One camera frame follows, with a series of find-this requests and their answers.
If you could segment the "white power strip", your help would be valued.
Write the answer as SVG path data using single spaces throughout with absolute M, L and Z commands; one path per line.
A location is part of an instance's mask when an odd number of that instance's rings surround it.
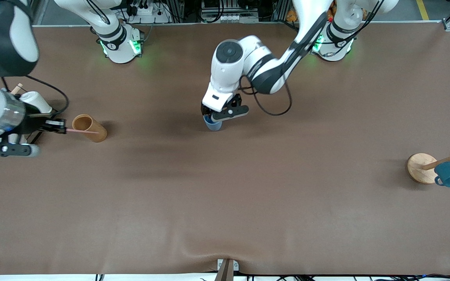
M 169 7 L 161 0 L 127 0 L 127 23 L 173 23 Z

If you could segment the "brown table mat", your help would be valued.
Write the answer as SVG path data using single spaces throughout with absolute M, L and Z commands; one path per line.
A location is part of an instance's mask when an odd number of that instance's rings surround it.
M 218 43 L 283 24 L 154 27 L 141 58 L 112 63 L 87 27 L 36 27 L 33 76 L 108 130 L 45 133 L 35 158 L 0 157 L 0 274 L 207 272 L 450 275 L 450 189 L 405 163 L 450 153 L 450 32 L 372 23 L 340 62 L 308 55 L 291 110 L 205 126 Z

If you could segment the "bamboo cylinder cup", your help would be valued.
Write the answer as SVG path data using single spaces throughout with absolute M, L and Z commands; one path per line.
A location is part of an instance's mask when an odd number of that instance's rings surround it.
M 88 130 L 98 132 L 98 135 L 86 134 L 85 136 L 92 142 L 103 142 L 107 138 L 107 130 L 89 114 L 80 114 L 74 118 L 72 127 L 75 130 Z

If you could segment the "blue cup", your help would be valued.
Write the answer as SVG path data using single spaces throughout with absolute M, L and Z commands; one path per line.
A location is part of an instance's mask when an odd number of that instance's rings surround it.
M 207 128 L 213 132 L 217 132 L 221 129 L 223 123 L 221 121 L 213 121 L 211 115 L 207 114 L 203 116 Z

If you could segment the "wooden mug tree stand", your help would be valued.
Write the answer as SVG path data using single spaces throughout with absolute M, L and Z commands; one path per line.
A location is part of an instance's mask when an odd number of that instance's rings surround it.
M 405 167 L 411 180 L 416 183 L 445 186 L 445 184 L 440 184 L 440 176 L 435 171 L 435 168 L 445 162 L 450 162 L 450 155 L 438 160 L 427 153 L 416 153 L 407 159 Z

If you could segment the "metal table clamp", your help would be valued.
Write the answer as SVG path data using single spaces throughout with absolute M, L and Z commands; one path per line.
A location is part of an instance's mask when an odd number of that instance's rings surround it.
M 239 262 L 233 259 L 218 259 L 217 274 L 214 281 L 234 281 L 236 272 L 239 272 Z

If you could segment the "white cup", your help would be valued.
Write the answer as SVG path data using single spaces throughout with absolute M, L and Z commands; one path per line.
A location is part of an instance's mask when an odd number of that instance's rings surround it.
M 53 108 L 37 91 L 28 91 L 20 96 L 20 101 L 36 107 L 40 113 L 51 113 Z

